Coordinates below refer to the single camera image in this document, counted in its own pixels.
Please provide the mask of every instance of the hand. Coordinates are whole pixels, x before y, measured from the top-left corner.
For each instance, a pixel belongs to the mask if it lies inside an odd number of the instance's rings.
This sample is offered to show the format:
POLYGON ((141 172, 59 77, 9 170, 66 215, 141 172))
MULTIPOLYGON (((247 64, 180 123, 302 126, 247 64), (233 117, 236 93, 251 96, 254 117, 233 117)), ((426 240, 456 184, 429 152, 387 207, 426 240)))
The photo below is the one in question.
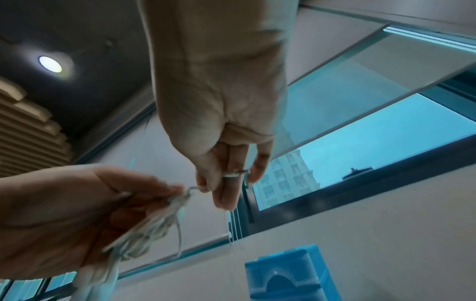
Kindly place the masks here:
POLYGON ((105 261, 103 247, 182 189, 100 165, 0 179, 0 278, 51 277, 105 261))
POLYGON ((233 210, 250 144, 248 182, 269 163, 286 104, 285 57, 296 0, 141 0, 159 117, 197 168, 202 192, 233 210))

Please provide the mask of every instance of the blue container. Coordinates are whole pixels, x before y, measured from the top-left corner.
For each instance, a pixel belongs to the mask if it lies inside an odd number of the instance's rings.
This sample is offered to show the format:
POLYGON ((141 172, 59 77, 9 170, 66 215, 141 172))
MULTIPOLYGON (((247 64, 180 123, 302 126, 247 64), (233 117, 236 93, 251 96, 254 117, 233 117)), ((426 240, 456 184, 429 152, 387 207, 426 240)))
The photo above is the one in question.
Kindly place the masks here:
POLYGON ((250 300, 341 301, 316 245, 245 263, 250 300))

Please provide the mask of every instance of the window frame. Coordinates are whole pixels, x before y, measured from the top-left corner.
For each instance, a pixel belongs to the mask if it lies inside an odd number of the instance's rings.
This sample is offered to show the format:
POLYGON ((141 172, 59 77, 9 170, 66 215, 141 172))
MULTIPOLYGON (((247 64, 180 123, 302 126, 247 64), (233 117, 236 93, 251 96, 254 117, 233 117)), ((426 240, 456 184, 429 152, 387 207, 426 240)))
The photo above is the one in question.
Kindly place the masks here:
POLYGON ((252 187, 243 186, 240 201, 247 207, 246 230, 250 235, 256 234, 473 164, 476 164, 476 134, 262 211, 252 187))

